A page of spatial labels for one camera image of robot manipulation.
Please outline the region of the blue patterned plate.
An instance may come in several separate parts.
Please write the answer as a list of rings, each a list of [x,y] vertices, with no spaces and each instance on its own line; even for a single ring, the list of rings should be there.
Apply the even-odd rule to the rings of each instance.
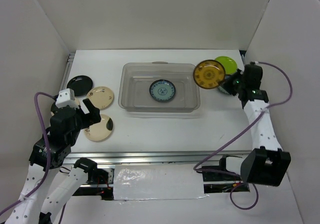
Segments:
[[[227,74],[225,76],[225,79],[221,82],[219,82],[218,91],[220,91],[223,94],[227,95],[233,95],[234,87],[233,87],[233,79],[232,75]]]
[[[150,85],[149,94],[157,102],[170,102],[176,95],[176,87],[169,80],[159,79]]]

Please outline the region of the yellow patterned plate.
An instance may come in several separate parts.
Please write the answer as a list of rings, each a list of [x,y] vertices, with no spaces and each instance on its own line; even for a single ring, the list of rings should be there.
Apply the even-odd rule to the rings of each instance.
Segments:
[[[197,86],[202,89],[217,88],[226,77],[223,65],[216,60],[204,60],[193,71],[193,79]]]

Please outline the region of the blue patterned plate front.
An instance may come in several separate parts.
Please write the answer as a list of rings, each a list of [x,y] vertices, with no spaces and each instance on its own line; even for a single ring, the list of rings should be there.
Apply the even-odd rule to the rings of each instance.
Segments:
[[[150,85],[149,94],[157,102],[170,102],[176,95],[176,87],[169,80],[159,79]]]

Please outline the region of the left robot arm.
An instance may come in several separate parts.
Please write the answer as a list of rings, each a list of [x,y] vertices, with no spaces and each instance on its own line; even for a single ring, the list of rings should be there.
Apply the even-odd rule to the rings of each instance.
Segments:
[[[83,183],[97,181],[96,162],[80,158],[62,183],[49,192],[80,131],[101,121],[99,109],[89,99],[83,100],[83,104],[88,113],[78,105],[67,104],[51,117],[50,126],[43,128],[42,138],[35,143],[29,158],[28,174],[19,199],[9,206],[12,213],[7,224],[52,224]]]

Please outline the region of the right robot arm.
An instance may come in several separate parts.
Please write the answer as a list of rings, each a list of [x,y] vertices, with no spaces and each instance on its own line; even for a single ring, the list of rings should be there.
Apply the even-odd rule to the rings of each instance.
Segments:
[[[248,118],[252,151],[246,158],[225,155],[220,161],[218,175],[229,180],[234,174],[243,182],[274,186],[281,184],[291,162],[291,155],[278,142],[270,117],[267,92],[260,89],[263,69],[258,62],[245,65],[244,70],[226,79],[221,87],[236,95]]]

